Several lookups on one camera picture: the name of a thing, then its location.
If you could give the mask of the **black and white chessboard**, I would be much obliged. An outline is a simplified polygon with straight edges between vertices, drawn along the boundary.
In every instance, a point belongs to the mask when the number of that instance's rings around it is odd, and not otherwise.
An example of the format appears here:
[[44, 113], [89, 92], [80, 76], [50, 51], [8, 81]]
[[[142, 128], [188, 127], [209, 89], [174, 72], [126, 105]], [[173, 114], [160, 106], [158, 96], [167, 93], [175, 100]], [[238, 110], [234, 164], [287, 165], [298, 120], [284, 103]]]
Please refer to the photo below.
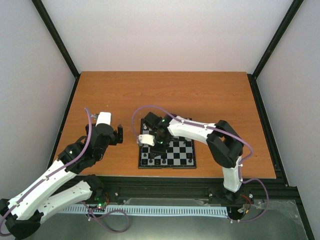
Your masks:
[[[138, 167], [140, 169], [195, 169], [197, 167], [195, 142], [190, 138], [173, 136], [164, 156], [152, 158], [150, 147], [147, 144], [139, 146]], [[192, 154], [193, 165], [188, 165], [188, 153]], [[166, 159], [166, 165], [162, 165], [163, 158]]]

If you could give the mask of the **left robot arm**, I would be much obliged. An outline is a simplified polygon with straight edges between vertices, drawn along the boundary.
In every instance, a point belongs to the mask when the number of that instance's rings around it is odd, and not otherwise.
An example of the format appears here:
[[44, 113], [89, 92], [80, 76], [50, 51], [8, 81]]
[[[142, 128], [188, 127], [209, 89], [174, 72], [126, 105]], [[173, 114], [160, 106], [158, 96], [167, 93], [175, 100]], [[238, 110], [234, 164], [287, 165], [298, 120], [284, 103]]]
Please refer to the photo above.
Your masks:
[[87, 175], [74, 186], [56, 192], [84, 169], [100, 161], [108, 146], [123, 142], [123, 127], [114, 130], [105, 123], [88, 124], [86, 135], [69, 144], [31, 186], [11, 199], [1, 199], [1, 223], [8, 235], [23, 240], [34, 234], [49, 218], [76, 203], [102, 200], [104, 185], [94, 174]]

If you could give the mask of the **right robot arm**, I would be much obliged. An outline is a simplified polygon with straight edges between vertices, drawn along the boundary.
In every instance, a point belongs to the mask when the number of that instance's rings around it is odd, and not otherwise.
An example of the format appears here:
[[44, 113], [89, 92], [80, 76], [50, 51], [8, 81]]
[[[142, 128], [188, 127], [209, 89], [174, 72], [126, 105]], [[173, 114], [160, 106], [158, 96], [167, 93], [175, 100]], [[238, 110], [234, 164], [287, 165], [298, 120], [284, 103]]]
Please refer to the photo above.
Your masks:
[[203, 143], [208, 146], [215, 162], [222, 167], [223, 187], [233, 193], [240, 190], [242, 177], [239, 165], [244, 144], [226, 121], [203, 123], [170, 113], [160, 117], [152, 112], [149, 112], [143, 121], [152, 133], [138, 135], [139, 145], [148, 145], [154, 155], [163, 155], [169, 142], [176, 137]]

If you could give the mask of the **black bishop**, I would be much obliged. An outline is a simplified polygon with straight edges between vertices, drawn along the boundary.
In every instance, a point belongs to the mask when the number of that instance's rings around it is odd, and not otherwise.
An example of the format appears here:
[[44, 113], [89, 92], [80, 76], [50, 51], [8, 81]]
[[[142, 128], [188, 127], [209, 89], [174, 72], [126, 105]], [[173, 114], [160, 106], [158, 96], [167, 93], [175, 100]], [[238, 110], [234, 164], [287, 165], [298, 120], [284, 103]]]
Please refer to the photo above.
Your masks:
[[192, 158], [193, 158], [193, 155], [192, 155], [191, 153], [187, 153], [187, 154], [186, 154], [186, 157], [187, 157], [188, 159], [192, 159]]

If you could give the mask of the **black aluminium frame rail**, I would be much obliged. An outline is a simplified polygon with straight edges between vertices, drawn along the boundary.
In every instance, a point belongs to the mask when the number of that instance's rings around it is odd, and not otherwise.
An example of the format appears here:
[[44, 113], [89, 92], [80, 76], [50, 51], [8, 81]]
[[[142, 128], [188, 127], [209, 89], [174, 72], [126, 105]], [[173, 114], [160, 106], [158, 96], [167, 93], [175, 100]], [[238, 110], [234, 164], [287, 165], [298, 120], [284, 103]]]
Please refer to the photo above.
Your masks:
[[115, 177], [100, 176], [104, 192], [111, 202], [120, 203], [138, 199], [193, 199], [210, 204], [236, 206], [257, 200], [295, 200], [300, 202], [296, 187], [285, 185], [276, 179], [263, 180], [264, 187], [256, 180], [244, 184], [237, 193], [228, 193], [221, 178], [174, 178], [174, 177]]

